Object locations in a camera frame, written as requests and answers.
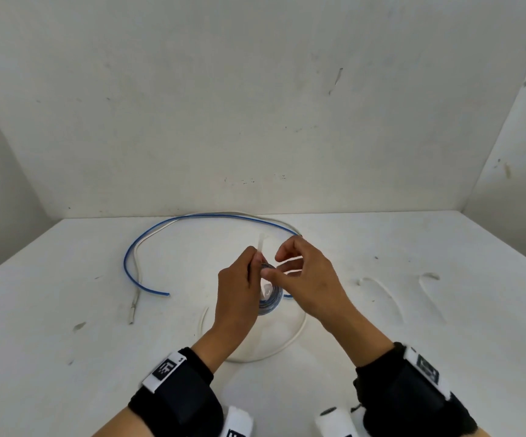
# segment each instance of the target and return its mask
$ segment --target left hand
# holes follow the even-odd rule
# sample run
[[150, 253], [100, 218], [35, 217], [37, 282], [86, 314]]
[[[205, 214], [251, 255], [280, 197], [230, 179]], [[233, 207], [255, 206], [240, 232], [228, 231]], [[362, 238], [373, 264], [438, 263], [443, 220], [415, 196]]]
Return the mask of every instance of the left hand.
[[259, 313], [263, 255], [249, 246], [219, 272], [215, 323], [193, 346], [214, 373], [247, 337]]

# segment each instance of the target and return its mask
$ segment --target white table surface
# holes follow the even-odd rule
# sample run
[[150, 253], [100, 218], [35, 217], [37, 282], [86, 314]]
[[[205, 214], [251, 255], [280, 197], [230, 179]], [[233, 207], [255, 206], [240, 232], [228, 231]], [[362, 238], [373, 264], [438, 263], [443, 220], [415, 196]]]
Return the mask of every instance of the white table surface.
[[[332, 260], [367, 317], [449, 378], [481, 426], [526, 435], [525, 257], [458, 212], [280, 218]], [[122, 256], [158, 220], [63, 220], [0, 266], [0, 436], [94, 433], [166, 353], [196, 340], [204, 307], [216, 303], [217, 271], [261, 232], [272, 262], [287, 237], [243, 221], [177, 222], [140, 247], [144, 283], [172, 297], [143, 293], [128, 325], [134, 286]], [[285, 328], [258, 325], [269, 333], [256, 346], [298, 319], [293, 301], [279, 309]], [[281, 353], [224, 364], [212, 386], [255, 417], [257, 436], [309, 436], [319, 412], [356, 404], [353, 379], [344, 352], [311, 320]]]

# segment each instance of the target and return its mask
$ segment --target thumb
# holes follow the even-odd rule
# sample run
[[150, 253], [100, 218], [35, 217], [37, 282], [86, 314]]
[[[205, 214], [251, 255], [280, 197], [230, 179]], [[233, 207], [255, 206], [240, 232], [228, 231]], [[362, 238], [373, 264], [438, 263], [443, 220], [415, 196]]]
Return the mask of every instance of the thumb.
[[264, 268], [261, 270], [261, 277], [263, 279], [267, 279], [273, 285], [281, 286], [284, 290], [287, 290], [289, 293], [292, 292], [294, 279], [277, 269]]

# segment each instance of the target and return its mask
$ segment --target blue wire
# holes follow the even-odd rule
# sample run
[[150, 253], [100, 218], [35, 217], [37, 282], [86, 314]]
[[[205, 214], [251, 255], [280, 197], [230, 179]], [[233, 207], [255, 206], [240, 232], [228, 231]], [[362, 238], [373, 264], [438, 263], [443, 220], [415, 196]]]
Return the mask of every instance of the blue wire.
[[[184, 216], [175, 216], [173, 218], [166, 219], [165, 221], [158, 222], [153, 227], [148, 228], [145, 232], [143, 232], [141, 235], [139, 235], [138, 238], [127, 249], [127, 251], [125, 253], [125, 256], [123, 258], [123, 269], [125, 270], [125, 273], [126, 273], [127, 277], [129, 278], [129, 280], [131, 280], [134, 283], [135, 286], [141, 288], [143, 291], [147, 291], [148, 293], [158, 294], [160, 296], [169, 296], [170, 295], [170, 293], [152, 290], [151, 288], [148, 288], [147, 286], [143, 286], [142, 284], [137, 282], [133, 278], [133, 276], [131, 276], [131, 274], [129, 273], [129, 270], [127, 269], [127, 260], [129, 258], [129, 255], [131, 254], [132, 250], [135, 248], [136, 244], [140, 241], [140, 239], [142, 237], [144, 237], [146, 234], [150, 233], [150, 231], [152, 231], [154, 228], [160, 227], [160, 225], [164, 225], [164, 224], [166, 224], [168, 222], [171, 222], [171, 221], [177, 221], [177, 220], [180, 220], [180, 219], [194, 219], [194, 218], [196, 218], [196, 219], [198, 219], [198, 218], [241, 219], [241, 220], [244, 220], [244, 221], [252, 221], [252, 222], [257, 222], [259, 224], [270, 225], [271, 227], [281, 228], [282, 230], [285, 230], [288, 233], [291, 233], [292, 235], [297, 235], [297, 233], [295, 231], [293, 231], [293, 230], [291, 230], [291, 229], [289, 229], [287, 227], [284, 227], [282, 225], [274, 224], [273, 222], [265, 221], [265, 220], [262, 220], [262, 219], [255, 219], [255, 218], [249, 218], [247, 216], [240, 216], [238, 214], [197, 213], [197, 214], [187, 214], [187, 215], [184, 215]], [[292, 296], [290, 296], [288, 294], [284, 295], [284, 297], [285, 298], [289, 298], [289, 299], [293, 298]]]

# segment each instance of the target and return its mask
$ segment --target finger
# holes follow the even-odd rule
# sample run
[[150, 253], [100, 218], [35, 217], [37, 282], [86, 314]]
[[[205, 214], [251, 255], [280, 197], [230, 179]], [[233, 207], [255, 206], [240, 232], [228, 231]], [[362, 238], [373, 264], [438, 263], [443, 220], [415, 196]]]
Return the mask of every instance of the finger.
[[278, 269], [264, 268], [261, 270], [261, 277], [267, 279], [273, 285], [281, 286], [289, 293], [292, 292], [293, 281], [295, 279], [289, 277], [287, 274], [283, 274]]
[[263, 260], [261, 252], [255, 252], [249, 264], [249, 288], [257, 294], [261, 292], [261, 263]]
[[236, 261], [233, 262], [231, 267], [237, 267], [241, 269], [245, 269], [245, 273], [247, 272], [247, 266], [251, 262], [251, 259], [253, 259], [253, 256], [257, 253], [257, 249], [253, 247], [252, 245], [245, 248], [245, 251], [241, 253], [241, 255], [237, 258]]
[[282, 273], [291, 270], [303, 270], [303, 257], [283, 262], [281, 265], [277, 266], [277, 269]]
[[301, 236], [292, 236], [281, 244], [275, 255], [275, 260], [277, 262], [283, 262], [286, 259], [298, 256], [303, 256], [305, 259], [316, 251], [318, 251], [318, 249]]

